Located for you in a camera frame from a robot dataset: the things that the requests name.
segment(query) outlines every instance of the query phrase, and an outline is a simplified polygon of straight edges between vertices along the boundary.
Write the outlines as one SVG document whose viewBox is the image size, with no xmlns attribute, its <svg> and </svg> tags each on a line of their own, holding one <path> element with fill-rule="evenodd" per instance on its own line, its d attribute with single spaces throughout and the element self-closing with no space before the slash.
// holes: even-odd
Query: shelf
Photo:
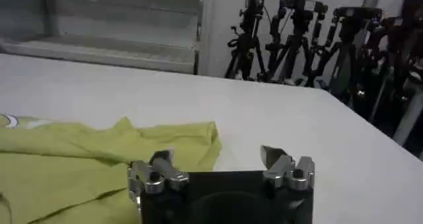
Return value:
<svg viewBox="0 0 423 224">
<path fill-rule="evenodd" d="M 75 35 L 7 42 L 3 47 L 11 54 L 189 74 L 195 64 L 195 50 L 187 48 Z"/>
</svg>

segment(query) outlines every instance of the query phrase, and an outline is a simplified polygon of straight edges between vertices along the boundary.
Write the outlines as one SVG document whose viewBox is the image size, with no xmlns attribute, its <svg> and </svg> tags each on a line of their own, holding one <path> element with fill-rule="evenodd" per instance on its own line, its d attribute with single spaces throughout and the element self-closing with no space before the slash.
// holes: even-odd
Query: tripod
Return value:
<svg viewBox="0 0 423 224">
<path fill-rule="evenodd" d="M 291 16 L 294 29 L 293 34 L 288 36 L 285 44 L 281 43 L 281 34 L 278 32 L 280 21 L 286 14 L 286 9 L 291 9 Z M 305 66 L 303 74 L 308 75 L 309 68 L 313 63 L 315 48 L 321 30 L 320 21 L 325 19 L 325 13 L 328 7 L 321 2 L 311 0 L 280 0 L 280 8 L 278 15 L 272 19 L 270 34 L 272 35 L 272 43 L 266 45 L 266 50 L 270 52 L 268 62 L 268 71 L 264 76 L 264 81 L 271 81 L 279 68 L 282 60 L 285 58 L 278 82 L 290 83 L 295 61 L 300 48 L 303 48 L 305 54 Z M 313 20 L 313 13 L 317 13 L 315 27 L 313 29 L 313 37 L 311 39 L 311 48 L 309 41 L 304 34 L 309 31 L 310 22 Z"/>
<path fill-rule="evenodd" d="M 338 58 L 335 63 L 334 70 L 332 72 L 332 79 L 330 80 L 328 90 L 339 99 L 349 100 L 348 92 L 352 94 L 357 92 L 357 72 L 360 70 L 360 66 L 357 64 L 357 47 L 353 44 L 354 38 L 359 31 L 365 29 L 366 31 L 372 31 L 379 25 L 381 19 L 382 10 L 365 7 L 340 7 L 334 10 L 334 17 L 332 23 L 334 23 L 328 33 L 326 48 L 329 48 L 333 42 L 334 34 L 338 28 L 338 23 L 342 23 L 339 38 L 340 42 L 335 42 L 330 50 L 320 47 L 319 52 L 321 59 L 316 70 L 310 72 L 306 85 L 311 86 L 314 84 L 314 80 L 321 76 L 325 70 L 326 64 L 339 52 Z M 350 74 L 347 85 L 343 85 L 338 82 L 343 69 L 344 61 L 346 58 L 350 59 Z"/>
<path fill-rule="evenodd" d="M 244 32 L 239 34 L 236 27 L 231 27 L 238 38 L 228 42 L 228 46 L 235 49 L 231 52 L 232 60 L 225 78 L 251 81 L 250 72 L 254 54 L 250 50 L 256 50 L 261 73 L 265 72 L 260 41 L 257 37 L 258 25 L 263 16 L 264 0 L 246 0 L 245 7 L 247 9 L 239 13 L 240 16 L 244 16 L 240 24 Z"/>
</svg>

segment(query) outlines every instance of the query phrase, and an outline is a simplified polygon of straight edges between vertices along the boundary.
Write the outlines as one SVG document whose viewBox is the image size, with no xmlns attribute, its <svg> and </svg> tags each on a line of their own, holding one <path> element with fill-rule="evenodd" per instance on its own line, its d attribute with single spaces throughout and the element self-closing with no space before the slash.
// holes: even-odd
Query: tripod leg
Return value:
<svg viewBox="0 0 423 224">
<path fill-rule="evenodd" d="M 237 67 L 238 67 L 238 64 L 239 64 L 239 63 L 236 63 L 237 59 L 238 59 L 238 55 L 239 55 L 239 50 L 235 49 L 231 53 L 232 53 L 232 60 L 231 60 L 231 63 L 229 63 L 228 68 L 226 69 L 226 73 L 225 73 L 226 79 L 233 79 L 233 77 L 236 74 L 236 70 L 237 70 Z"/>
<path fill-rule="evenodd" d="M 250 79 L 252 61 L 254 60 L 254 54 L 252 52 L 247 52 L 245 59 L 243 60 L 243 67 L 241 68 L 243 72 L 243 80 L 248 81 Z"/>
<path fill-rule="evenodd" d="M 264 75 L 266 73 L 266 68 L 264 67 L 262 50 L 260 48 L 260 40 L 257 37 L 256 37 L 255 45 L 256 45 L 256 53 L 257 53 L 257 58 L 258 58 L 258 64 L 260 65 L 261 73 Z"/>
<path fill-rule="evenodd" d="M 311 73 L 311 67 L 313 66 L 313 58 L 311 56 L 311 51 L 309 49 L 309 40 L 307 38 L 303 38 L 302 47 L 304 51 L 305 63 L 303 68 L 303 75 L 308 76 Z"/>
<path fill-rule="evenodd" d="M 282 48 L 282 51 L 279 54 L 278 59 L 276 60 L 276 63 L 274 64 L 273 68 L 269 68 L 269 79 L 271 79 L 275 73 L 276 70 L 278 70 L 279 65 L 281 64 L 282 60 L 284 59 L 286 53 L 288 52 L 289 48 L 291 47 L 291 36 L 288 37 L 285 46 Z"/>
<path fill-rule="evenodd" d="M 270 57 L 268 62 L 268 70 L 269 71 L 275 71 L 277 66 L 277 60 L 278 60 L 278 53 L 280 50 L 280 38 L 274 38 L 274 41 L 269 44 L 267 50 L 270 51 Z"/>
<path fill-rule="evenodd" d="M 329 52 L 324 52 L 324 54 L 320 58 L 319 64 L 317 65 L 317 69 L 311 72 L 311 75 L 309 76 L 307 83 L 305 84 L 306 87 L 312 87 L 314 85 L 315 79 L 318 76 L 323 75 L 326 64 L 333 57 L 333 55 L 341 48 L 341 46 L 342 44 L 337 42 L 333 45 Z"/>
<path fill-rule="evenodd" d="M 385 58 L 385 61 L 383 62 L 382 68 L 381 68 L 381 72 L 378 76 L 378 82 L 377 82 L 377 86 L 379 87 L 379 92 L 377 93 L 377 97 L 375 100 L 375 103 L 373 105 L 373 108 L 371 109 L 371 114 L 369 117 L 369 121 L 370 123 L 373 123 L 375 121 L 375 115 L 377 112 L 377 109 L 379 108 L 379 105 L 381 103 L 381 99 L 382 99 L 382 94 L 383 91 L 385 90 L 385 86 L 386 86 L 386 80 L 388 77 L 388 71 L 389 71 L 389 56 L 386 53 L 383 53 L 382 58 Z"/>
<path fill-rule="evenodd" d="M 295 35 L 292 39 L 291 48 L 286 56 L 284 66 L 282 67 L 279 81 L 283 83 L 285 79 L 291 79 L 292 71 L 295 66 L 295 59 L 297 58 L 298 50 L 301 47 L 302 35 Z"/>
</svg>

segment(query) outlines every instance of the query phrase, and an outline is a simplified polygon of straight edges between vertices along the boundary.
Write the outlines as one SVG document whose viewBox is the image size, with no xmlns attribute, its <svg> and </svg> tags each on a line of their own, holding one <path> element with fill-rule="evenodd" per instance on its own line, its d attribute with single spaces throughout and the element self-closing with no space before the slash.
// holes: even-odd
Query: green towel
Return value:
<svg viewBox="0 0 423 224">
<path fill-rule="evenodd" d="M 127 163 L 165 149 L 180 170 L 211 171 L 221 144 L 214 123 L 0 128 L 0 223 L 136 223 Z"/>
</svg>

